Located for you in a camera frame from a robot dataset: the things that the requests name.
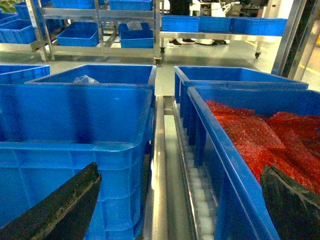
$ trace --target gray floor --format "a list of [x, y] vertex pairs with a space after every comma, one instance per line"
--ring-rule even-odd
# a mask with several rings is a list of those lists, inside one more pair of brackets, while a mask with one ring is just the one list
[[[167, 47], [163, 64], [157, 69], [155, 93], [157, 95], [174, 95], [174, 69], [173, 66], [224, 66], [245, 67], [270, 73], [278, 50], [278, 43], [264, 43], [262, 55], [255, 58], [254, 43], [232, 41], [228, 45], [203, 46], [184, 45], [182, 47]], [[320, 49], [315, 49], [303, 81], [310, 83], [314, 90], [320, 90], [319, 76], [320, 64], [317, 57]], [[0, 53], [2, 64], [43, 64], [40, 55], [35, 53], [12, 54]], [[58, 56], [56, 61], [47, 64], [51, 66], [51, 73], [56, 74], [83, 64], [153, 64], [152, 59], [143, 58], [114, 58], [114, 57], [72, 57]], [[184, 202], [181, 172], [178, 167], [178, 142], [172, 116], [165, 117], [165, 140], [168, 161], [168, 220], [169, 239], [191, 239], [188, 229], [188, 216]]]

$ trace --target metal frame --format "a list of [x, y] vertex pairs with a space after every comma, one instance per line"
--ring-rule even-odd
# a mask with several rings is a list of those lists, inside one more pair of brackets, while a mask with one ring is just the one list
[[35, 4], [32, 0], [26, 0], [25, 2], [30, 15], [32, 27], [34, 28], [36, 41], [30, 44], [0, 43], [0, 52], [32, 54], [36, 51], [39, 51], [41, 59], [46, 62], [49, 59], [46, 50], [46, 41], [44, 40], [40, 30], [38, 16], [35, 14]]
[[[48, 32], [47, 25], [44, 24], [45, 33], [48, 45], [51, 52], [51, 59], [55, 60], [56, 55], [71, 55], [71, 56], [102, 56], [102, 57], [153, 57], [157, 66], [160, 65], [162, 57], [160, 54], [160, 2], [155, 0], [153, 2], [152, 11], [131, 11], [131, 10], [108, 10], [106, 4], [102, 7], [99, 6], [99, 1], [94, 0], [95, 9], [67, 9], [67, 8], [54, 8], [51, 4], [44, 7], [41, 1], [37, 0], [41, 17], [45, 23], [45, 19], [62, 19], [74, 20], [80, 22], [96, 22], [98, 24], [99, 45], [97, 47], [81, 47], [81, 46], [59, 46], [57, 41], [51, 39]], [[117, 38], [117, 29], [121, 22], [140, 21], [151, 24], [153, 29], [153, 49], [148, 48], [116, 48], [112, 47]], [[111, 36], [107, 41], [104, 41], [104, 29], [102, 24], [110, 22], [112, 31]]]
[[[268, 1], [268, 5], [263, 12], [263, 17], [268, 18], [271, 10], [273, 0]], [[214, 39], [214, 40], [233, 40], [233, 41], [252, 41], [257, 42], [257, 48], [255, 51], [255, 57], [258, 59], [261, 55], [262, 42], [273, 43], [276, 40], [280, 40], [281, 36], [261, 36], [261, 35], [246, 35], [246, 34], [230, 34], [230, 33], [207, 33], [207, 32], [160, 32], [160, 49], [161, 54], [165, 54], [164, 38], [183, 38], [183, 39]]]
[[272, 68], [272, 74], [301, 80], [319, 35], [320, 2], [294, 0], [288, 22]]
[[145, 221], [141, 237], [144, 240], [168, 240], [164, 111], [164, 97], [156, 96], [151, 184], [146, 199]]

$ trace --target metal shelving rack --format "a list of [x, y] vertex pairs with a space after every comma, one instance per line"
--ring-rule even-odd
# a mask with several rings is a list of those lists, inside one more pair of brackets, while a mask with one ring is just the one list
[[[156, 65], [160, 65], [162, 57], [160, 54], [160, 3], [153, 1], [152, 11], [132, 11], [132, 10], [109, 10], [108, 4], [99, 6], [99, 1], [95, 0], [95, 9], [67, 9], [54, 8], [51, 4], [42, 6], [41, 1], [37, 0], [41, 17], [45, 19], [73, 20], [79, 22], [98, 23], [99, 44], [97, 47], [81, 46], [59, 46], [57, 41], [51, 39], [48, 27], [44, 24], [45, 34], [48, 46], [51, 52], [51, 59], [55, 60], [56, 55], [71, 56], [103, 56], [103, 57], [150, 57], [153, 58]], [[112, 47], [117, 38], [117, 28], [119, 23], [130, 21], [139, 21], [149, 23], [153, 26], [153, 48], [116, 48]], [[104, 41], [104, 36], [109, 35], [108, 40]]]
[[46, 62], [49, 59], [46, 51], [46, 41], [44, 40], [42, 32], [40, 31], [38, 16], [35, 14], [36, 7], [32, 0], [26, 0], [26, 5], [32, 26], [34, 28], [36, 41], [30, 44], [0, 43], [0, 52], [32, 54], [36, 51], [39, 51], [41, 59]]
[[[161, 0], [162, 6], [164, 6], [165, 0]], [[270, 9], [272, 7], [273, 0], [269, 0], [268, 5], [263, 14], [264, 18], [268, 18]], [[165, 41], [164, 38], [182, 38], [182, 39], [212, 39], [212, 40], [232, 40], [232, 41], [251, 41], [257, 42], [257, 48], [255, 51], [255, 57], [258, 59], [261, 55], [261, 45], [265, 43], [274, 43], [281, 40], [281, 36], [264, 36], [264, 35], [246, 35], [246, 34], [231, 34], [231, 33], [208, 33], [208, 32], [169, 32], [160, 31], [160, 52], [165, 54]]]

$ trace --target black shoe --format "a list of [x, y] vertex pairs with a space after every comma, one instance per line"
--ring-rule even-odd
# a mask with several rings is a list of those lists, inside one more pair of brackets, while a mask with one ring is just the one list
[[182, 44], [194, 44], [196, 41], [191, 40], [190, 38], [182, 39]]
[[182, 46], [182, 44], [180, 42], [178, 42], [177, 39], [169, 41], [167, 45], [172, 46], [172, 47], [181, 47]]

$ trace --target blue plastic crate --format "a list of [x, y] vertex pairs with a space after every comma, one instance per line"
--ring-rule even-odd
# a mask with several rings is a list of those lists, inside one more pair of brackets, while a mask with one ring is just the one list
[[47, 84], [81, 84], [73, 83], [75, 78], [87, 75], [100, 84], [149, 85], [154, 89], [157, 67], [152, 65], [121, 65], [121, 64], [86, 64], [73, 69], [42, 77], [27, 82]]
[[96, 47], [99, 44], [96, 22], [74, 22], [57, 36], [60, 46]]
[[30, 21], [18, 19], [0, 25], [0, 43], [30, 44], [36, 40]]
[[162, 17], [162, 31], [197, 33], [199, 31], [199, 17], [165, 15]]
[[23, 84], [50, 74], [49, 65], [0, 64], [0, 84]]
[[[142, 27], [142, 30], [150, 30], [149, 23], [147, 22], [141, 22], [141, 27]], [[126, 23], [120, 23], [118, 26], [119, 34], [123, 31], [129, 31], [129, 28]]]
[[0, 13], [0, 25], [12, 22], [19, 18], [18, 14], [14, 13]]
[[[20, 2], [18, 4], [15, 4], [14, 7], [15, 7], [15, 10], [18, 13], [20, 19], [30, 21], [30, 15], [28, 12], [26, 2]], [[45, 28], [42, 23], [40, 10], [37, 8], [36, 12], [37, 12], [37, 16], [39, 19], [39, 24], [41, 27], [42, 34], [45, 35]], [[48, 27], [49, 33], [54, 33], [56, 30], [58, 30], [64, 26], [63, 20], [61, 20], [61, 19], [46, 19], [45, 22], [46, 22], [46, 26]]]
[[280, 18], [233, 17], [231, 31], [235, 34], [282, 36], [287, 20]]
[[30, 15], [25, 1], [17, 3], [13, 6], [15, 8], [15, 11], [18, 13], [20, 19], [30, 20]]
[[276, 112], [320, 115], [320, 94], [302, 89], [188, 88], [189, 143], [195, 144], [195, 165], [208, 170], [219, 200], [214, 237], [217, 239], [280, 240], [249, 167], [206, 105], [213, 100], [258, 115]]
[[152, 30], [133, 30], [120, 33], [122, 48], [154, 48], [154, 32]]
[[110, 10], [152, 11], [153, 0], [109, 0]]
[[[98, 0], [99, 5], [105, 4], [105, 0]], [[51, 0], [52, 5], [59, 9], [95, 9], [95, 0]]]
[[228, 33], [231, 31], [231, 18], [200, 16], [199, 32]]
[[192, 86], [230, 89], [307, 89], [308, 84], [242, 67], [175, 66], [174, 96], [180, 103], [183, 126], [188, 125], [187, 89]]
[[152, 94], [134, 86], [0, 85], [0, 226], [97, 162], [101, 209], [91, 228], [132, 229]]

